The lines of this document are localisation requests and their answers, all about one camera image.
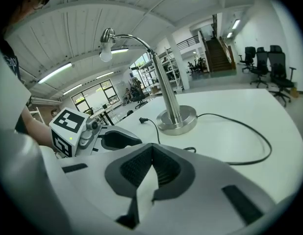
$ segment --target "staircase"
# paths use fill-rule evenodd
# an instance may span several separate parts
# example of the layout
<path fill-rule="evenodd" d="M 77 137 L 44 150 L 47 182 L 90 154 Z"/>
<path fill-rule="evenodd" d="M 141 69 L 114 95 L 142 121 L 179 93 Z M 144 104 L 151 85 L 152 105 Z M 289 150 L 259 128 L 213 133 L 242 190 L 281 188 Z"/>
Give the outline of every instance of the staircase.
<path fill-rule="evenodd" d="M 222 49 L 217 39 L 206 41 L 212 68 L 210 71 L 227 71 L 231 70 L 231 63 L 229 62 L 224 50 Z"/>

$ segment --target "fluorescent light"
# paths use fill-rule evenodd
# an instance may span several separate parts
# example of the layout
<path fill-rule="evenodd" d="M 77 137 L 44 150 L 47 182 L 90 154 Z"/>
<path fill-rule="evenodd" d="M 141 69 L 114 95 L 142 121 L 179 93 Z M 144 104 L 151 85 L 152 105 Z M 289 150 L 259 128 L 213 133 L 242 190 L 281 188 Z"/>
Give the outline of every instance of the fluorescent light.
<path fill-rule="evenodd" d="M 69 89 L 67 92 L 65 92 L 64 95 L 65 95 L 65 94 L 68 94 L 69 92 L 71 92 L 71 91 L 73 91 L 73 90 L 75 90 L 76 88 L 81 87 L 81 86 L 82 86 L 82 84 L 76 85 L 76 86 L 73 87 L 72 89 Z"/>
<path fill-rule="evenodd" d="M 66 68 L 71 67 L 72 64 L 71 63 L 67 63 L 63 66 L 60 66 L 58 69 L 56 69 L 54 72 L 50 73 L 49 75 L 45 76 L 43 79 L 39 80 L 38 83 L 42 84 L 44 82 L 46 82 L 49 78 L 51 78 L 52 76 L 58 74 L 59 72 L 62 72 L 63 70 L 65 70 Z"/>
<path fill-rule="evenodd" d="M 96 77 L 96 79 L 101 78 L 101 77 L 103 77 L 103 76 L 108 76 L 108 75 L 110 75 L 110 74 L 112 74 L 112 73 L 113 73 L 113 71 L 112 71 L 112 72 L 109 72 L 109 73 L 106 73 L 106 74 L 104 74 L 104 75 L 100 75 L 100 76 Z"/>
<path fill-rule="evenodd" d="M 240 19 L 235 20 L 232 29 L 235 29 L 238 26 L 239 23 L 240 23 Z"/>
<path fill-rule="evenodd" d="M 114 53 L 120 53 L 120 52 L 126 52 L 128 51 L 128 48 L 125 48 L 125 49 L 115 49 L 115 50 L 112 50 L 111 53 L 114 54 Z"/>

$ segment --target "lamp head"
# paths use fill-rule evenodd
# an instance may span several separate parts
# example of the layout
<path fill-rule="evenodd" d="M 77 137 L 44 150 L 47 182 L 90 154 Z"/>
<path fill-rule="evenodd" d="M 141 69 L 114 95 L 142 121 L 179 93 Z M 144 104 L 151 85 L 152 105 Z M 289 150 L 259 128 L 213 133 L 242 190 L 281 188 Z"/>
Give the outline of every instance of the lamp head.
<path fill-rule="evenodd" d="M 100 57 L 104 62 L 109 62 L 112 59 L 111 47 L 115 44 L 115 35 L 116 33 L 112 28 L 105 29 L 101 35 L 102 52 Z"/>

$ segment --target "power cord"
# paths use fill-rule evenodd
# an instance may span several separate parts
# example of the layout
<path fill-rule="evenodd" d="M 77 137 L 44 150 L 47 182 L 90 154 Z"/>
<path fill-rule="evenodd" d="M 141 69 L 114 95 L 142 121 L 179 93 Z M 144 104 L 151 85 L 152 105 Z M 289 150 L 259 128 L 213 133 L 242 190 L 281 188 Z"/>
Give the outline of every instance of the power cord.
<path fill-rule="evenodd" d="M 225 116 L 222 116 L 222 115 L 214 114 L 214 113 L 204 113 L 204 114 L 200 114 L 200 115 L 198 115 L 196 117 L 199 118 L 199 117 L 204 116 L 204 115 L 213 115 L 213 116 L 217 116 L 217 117 L 224 118 L 224 119 L 227 119 L 229 121 L 233 121 L 235 123 L 241 124 L 241 125 L 247 127 L 248 129 L 252 130 L 256 134 L 258 134 L 262 139 L 264 139 L 264 141 L 269 146 L 270 151 L 269 151 L 268 155 L 266 155 L 264 158 L 261 158 L 261 159 L 258 159 L 258 160 L 253 160 L 253 161 L 247 161 L 247 162 L 226 162 L 228 165 L 254 165 L 254 164 L 258 164 L 260 162 L 263 162 L 263 161 L 265 161 L 266 159 L 268 159 L 270 157 L 270 155 L 271 155 L 271 153 L 273 151 L 273 148 L 272 148 L 270 142 L 260 132 L 256 131 L 253 127 L 250 127 L 249 125 L 247 125 L 247 124 L 245 124 L 243 122 L 240 122 L 238 120 L 235 120 L 235 119 L 232 119 L 232 118 L 229 118 L 229 117 L 225 117 Z M 157 131 L 158 143 L 161 144 L 160 140 L 159 140 L 158 128 L 155 125 L 155 123 L 152 120 L 148 119 L 148 118 L 142 118 L 142 117 L 140 117 L 139 120 L 140 120 L 141 123 L 144 123 L 146 121 L 150 121 L 150 122 L 153 123 L 153 125 L 155 126 L 156 131 Z M 194 147 L 187 147 L 187 148 L 184 148 L 183 150 L 194 150 L 194 153 L 196 153 L 196 148 L 194 148 Z"/>

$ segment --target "white desk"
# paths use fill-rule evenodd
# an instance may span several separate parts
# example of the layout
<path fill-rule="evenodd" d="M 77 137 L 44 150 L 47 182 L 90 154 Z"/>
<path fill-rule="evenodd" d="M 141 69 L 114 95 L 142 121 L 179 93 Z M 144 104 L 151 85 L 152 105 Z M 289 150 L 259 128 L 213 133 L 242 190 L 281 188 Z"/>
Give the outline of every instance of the white desk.
<path fill-rule="evenodd" d="M 110 110 L 112 107 L 113 107 L 113 105 L 110 105 L 106 109 L 100 109 L 99 111 L 96 111 L 94 114 L 92 114 L 89 118 L 95 118 L 100 114 L 104 114 L 106 116 L 106 118 L 108 119 L 108 121 L 111 123 L 111 125 L 114 125 L 106 112 L 106 111 Z"/>
<path fill-rule="evenodd" d="M 197 114 L 216 113 L 244 122 L 263 134 L 273 147 L 271 156 L 254 165 L 233 166 L 261 186 L 275 202 L 296 192 L 303 180 L 303 141 L 285 109 L 266 90 L 228 90 L 178 94 L 180 105 L 194 107 Z M 163 97 L 157 97 L 118 123 L 143 142 L 157 143 L 151 122 L 165 110 Z M 256 160 L 268 154 L 269 147 L 246 127 L 215 116 L 202 116 L 196 127 L 180 136 L 159 132 L 160 142 L 178 148 L 193 146 L 198 154 L 225 162 Z"/>

